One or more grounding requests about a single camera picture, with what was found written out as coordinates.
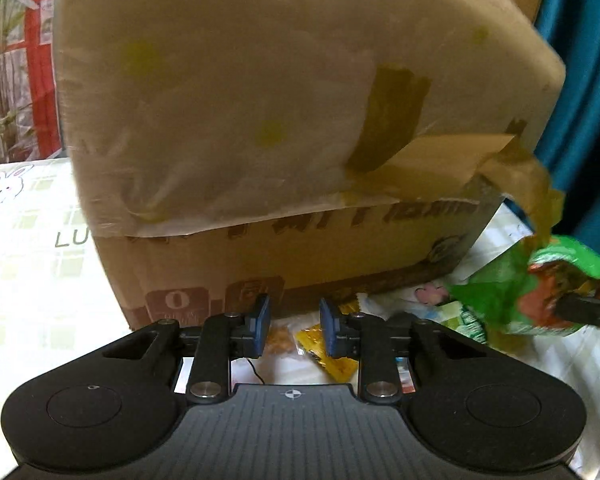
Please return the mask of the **green snack bag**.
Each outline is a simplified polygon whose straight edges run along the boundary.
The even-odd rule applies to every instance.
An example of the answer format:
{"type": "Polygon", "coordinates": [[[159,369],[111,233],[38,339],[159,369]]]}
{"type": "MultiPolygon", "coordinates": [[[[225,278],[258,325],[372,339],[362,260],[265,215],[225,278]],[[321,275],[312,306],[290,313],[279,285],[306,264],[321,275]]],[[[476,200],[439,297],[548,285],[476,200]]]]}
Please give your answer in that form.
{"type": "Polygon", "coordinates": [[[571,335],[588,325],[591,312],[576,304],[576,312],[562,316],[558,302],[570,296],[600,300],[600,255],[570,236],[555,235],[542,247],[527,236],[450,293],[488,330],[571,335]]]}

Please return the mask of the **small yellow candy packet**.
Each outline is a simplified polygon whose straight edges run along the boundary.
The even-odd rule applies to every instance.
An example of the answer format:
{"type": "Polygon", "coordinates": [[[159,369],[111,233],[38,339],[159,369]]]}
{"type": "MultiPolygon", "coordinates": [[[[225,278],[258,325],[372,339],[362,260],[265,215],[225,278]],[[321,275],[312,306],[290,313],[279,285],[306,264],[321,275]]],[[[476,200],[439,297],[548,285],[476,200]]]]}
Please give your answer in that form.
{"type": "Polygon", "coordinates": [[[301,349],[338,384],[350,382],[358,363],[349,358],[333,358],[327,353],[326,342],[320,324],[315,324],[296,333],[296,341],[301,349]]]}

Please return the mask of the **small brown snack packet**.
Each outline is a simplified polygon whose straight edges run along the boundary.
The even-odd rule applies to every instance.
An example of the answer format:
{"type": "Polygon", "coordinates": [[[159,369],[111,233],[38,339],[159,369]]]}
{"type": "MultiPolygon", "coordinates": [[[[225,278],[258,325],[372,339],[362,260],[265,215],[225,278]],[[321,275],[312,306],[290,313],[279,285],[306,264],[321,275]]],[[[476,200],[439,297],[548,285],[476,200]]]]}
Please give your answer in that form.
{"type": "Polygon", "coordinates": [[[264,353],[268,356],[288,356],[297,352],[294,336],[286,325],[273,325],[268,329],[264,353]]]}

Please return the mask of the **cardboard box with plastic liner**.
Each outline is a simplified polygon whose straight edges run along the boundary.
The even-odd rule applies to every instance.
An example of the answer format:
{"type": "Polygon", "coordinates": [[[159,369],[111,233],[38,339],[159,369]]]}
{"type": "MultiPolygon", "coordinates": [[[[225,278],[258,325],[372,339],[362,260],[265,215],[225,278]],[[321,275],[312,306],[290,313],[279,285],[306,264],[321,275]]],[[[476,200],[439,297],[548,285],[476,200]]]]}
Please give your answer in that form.
{"type": "Polygon", "coordinates": [[[62,135],[132,328],[450,273],[534,156],[565,67],[514,0],[56,0],[62,135]]]}

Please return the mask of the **printed garden backdrop curtain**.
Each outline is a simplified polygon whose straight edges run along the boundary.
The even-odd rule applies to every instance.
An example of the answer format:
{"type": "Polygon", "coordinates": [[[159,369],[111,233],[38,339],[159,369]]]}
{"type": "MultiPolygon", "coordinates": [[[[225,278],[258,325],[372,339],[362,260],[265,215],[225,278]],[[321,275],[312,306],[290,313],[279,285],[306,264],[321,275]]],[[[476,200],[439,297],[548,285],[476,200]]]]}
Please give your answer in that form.
{"type": "Polygon", "coordinates": [[[62,151],[53,17],[54,0],[0,0],[0,164],[62,151]]]}

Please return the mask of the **teal curtain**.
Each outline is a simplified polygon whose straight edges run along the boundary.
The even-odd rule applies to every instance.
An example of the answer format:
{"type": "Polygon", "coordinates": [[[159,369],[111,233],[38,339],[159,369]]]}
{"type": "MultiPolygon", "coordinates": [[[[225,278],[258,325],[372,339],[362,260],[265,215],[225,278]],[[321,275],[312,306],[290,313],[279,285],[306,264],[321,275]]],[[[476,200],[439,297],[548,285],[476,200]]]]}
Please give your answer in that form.
{"type": "Polygon", "coordinates": [[[565,194],[554,231],[600,254],[600,0],[542,0],[534,24],[566,66],[562,93],[535,149],[565,194]]]}

